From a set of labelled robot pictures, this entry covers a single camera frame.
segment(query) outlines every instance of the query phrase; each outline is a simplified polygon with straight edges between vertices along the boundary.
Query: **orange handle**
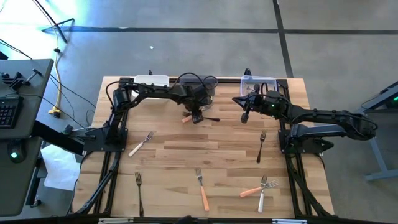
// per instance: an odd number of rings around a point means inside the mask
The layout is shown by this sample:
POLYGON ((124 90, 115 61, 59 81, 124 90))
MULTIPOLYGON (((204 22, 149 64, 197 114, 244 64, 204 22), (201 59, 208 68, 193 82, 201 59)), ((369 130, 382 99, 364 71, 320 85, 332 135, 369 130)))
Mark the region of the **orange handle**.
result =
POLYGON ((187 116, 186 118, 182 119, 181 121, 183 123, 186 123, 186 122, 190 121, 191 119, 192 119, 192 116, 190 115, 190 116, 187 116))
POLYGON ((251 195, 253 193, 256 193, 256 192, 258 192, 260 190, 261 190, 261 187, 256 187, 255 189, 250 189, 250 190, 247 190, 247 191, 244 191, 244 192, 240 193, 239 196, 246 197, 246 196, 251 195))
POLYGON ((208 212, 208 211, 210 211, 210 208, 209 208, 209 203, 207 202, 205 189, 203 188, 203 186, 200 186, 200 190, 201 190, 201 197, 203 199, 203 205, 205 206, 205 211, 208 212))

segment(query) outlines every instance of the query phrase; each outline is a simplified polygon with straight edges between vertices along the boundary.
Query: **wooden tabletop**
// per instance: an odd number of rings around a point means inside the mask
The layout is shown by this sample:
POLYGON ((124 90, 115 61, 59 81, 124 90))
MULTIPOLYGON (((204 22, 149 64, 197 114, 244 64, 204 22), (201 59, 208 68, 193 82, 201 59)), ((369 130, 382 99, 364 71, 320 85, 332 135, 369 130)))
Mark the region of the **wooden tabletop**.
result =
MULTIPOLYGON (((104 77, 99 93, 94 127, 101 127, 111 113, 105 94, 108 83, 120 77, 104 77)), ((304 80, 288 79, 291 102, 309 108, 304 80)), ((112 93, 118 84, 109 88, 112 93)), ((139 216, 138 188, 134 176, 142 176, 142 203, 146 217, 225 217, 225 218, 293 218, 293 206, 285 157, 280 153, 277 132, 279 122, 271 117, 250 113, 247 124, 240 122, 242 109, 231 98, 239 96, 238 84, 219 84, 214 105, 203 112, 221 122, 204 120, 183 124, 183 105, 173 101, 142 101, 129 111, 129 136, 122 154, 111 215, 139 216), (261 163, 256 163, 261 131, 267 131, 261 163), (145 136, 154 137, 133 156, 128 152, 145 136), (195 168, 200 167, 210 211, 203 208, 195 168), (240 198, 239 193, 260 186, 261 177, 278 179, 279 185, 264 191, 264 211, 258 213, 259 193, 240 198)), ((78 210, 94 192, 100 179, 103 152, 92 153, 83 163, 78 179, 73 209, 78 210)), ((333 213, 325 171, 319 158, 303 154, 308 188, 324 209, 333 213)), ((102 209, 106 204, 109 184, 102 209)), ((301 191, 300 208, 304 211, 301 191)))

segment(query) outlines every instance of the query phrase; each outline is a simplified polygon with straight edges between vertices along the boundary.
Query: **yellow cable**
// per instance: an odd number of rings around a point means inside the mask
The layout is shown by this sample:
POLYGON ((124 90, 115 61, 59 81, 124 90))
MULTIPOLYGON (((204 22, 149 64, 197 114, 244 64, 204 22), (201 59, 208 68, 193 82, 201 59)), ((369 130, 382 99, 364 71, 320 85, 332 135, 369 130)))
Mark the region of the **yellow cable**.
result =
MULTIPOLYGON (((55 30, 54 26, 52 25, 51 21, 49 18, 47 18, 47 16, 45 15, 45 13, 42 11, 42 9, 36 4, 36 2, 34 0, 32 0, 33 3, 40 9, 40 11, 43 13, 43 15, 45 16, 45 18, 48 20, 48 22, 51 25, 51 28, 54 30, 55 35, 57 36, 57 48, 59 49, 59 39, 58 39, 58 34, 57 31, 55 30)), ((49 111, 49 113, 54 112, 55 110, 59 109, 60 107, 60 100, 61 100, 61 77, 60 74, 58 72, 58 52, 56 52, 55 54, 55 73, 57 74, 57 78, 58 78, 58 95, 57 95, 57 102, 55 103, 55 108, 53 107, 52 110, 49 111)))

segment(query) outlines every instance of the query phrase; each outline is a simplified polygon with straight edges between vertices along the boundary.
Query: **keyboard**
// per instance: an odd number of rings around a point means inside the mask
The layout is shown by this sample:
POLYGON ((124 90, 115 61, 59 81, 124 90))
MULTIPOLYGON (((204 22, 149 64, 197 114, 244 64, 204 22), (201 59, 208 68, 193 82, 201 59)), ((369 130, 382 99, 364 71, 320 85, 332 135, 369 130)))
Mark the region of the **keyboard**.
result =
POLYGON ((21 96, 0 97, 0 129, 15 127, 23 99, 21 96))

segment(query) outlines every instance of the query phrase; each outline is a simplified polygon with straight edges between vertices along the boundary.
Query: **concrete floor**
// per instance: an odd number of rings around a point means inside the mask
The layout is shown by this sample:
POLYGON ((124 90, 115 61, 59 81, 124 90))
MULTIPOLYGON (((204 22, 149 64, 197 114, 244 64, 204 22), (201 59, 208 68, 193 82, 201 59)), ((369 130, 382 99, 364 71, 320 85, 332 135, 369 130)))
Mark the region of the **concrete floor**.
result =
MULTIPOLYGON (((271 0, 41 2, 56 21, 74 17, 78 26, 277 28, 271 0)), ((398 29, 397 1, 279 0, 279 5, 286 29, 398 29)), ((33 58, 55 58, 55 36, 38 30, 48 22, 32 2, 7 1, 0 24, 0 38, 33 58)), ((195 72, 238 77, 249 67, 254 75, 286 77, 277 34, 72 32, 67 36, 67 45, 60 40, 62 83, 91 102, 97 100, 103 76, 146 74, 149 69, 164 75, 195 72)), ((293 74, 305 79, 311 107, 354 111, 397 81, 396 37, 287 35, 293 74)), ((0 50, 10 59, 25 59, 2 45, 0 50)), ((45 97, 55 102, 56 90, 49 83, 45 97)), ((85 125, 86 111, 92 108, 67 91, 65 94, 76 120, 85 125)), ((42 103, 39 121, 57 130, 66 124, 78 127, 70 119, 49 116, 50 108, 42 103)), ((65 100, 61 108, 72 113, 65 100)), ((392 123, 396 115, 374 119, 381 125, 378 139, 386 163, 398 168, 398 149, 391 141, 398 126, 392 123)), ((344 218, 397 222, 398 178, 366 182, 364 174, 379 171, 370 145, 331 140, 335 147, 325 153, 324 160, 335 213, 344 218)), ((64 215, 72 193, 41 186, 39 195, 43 205, 24 208, 11 218, 64 215)))

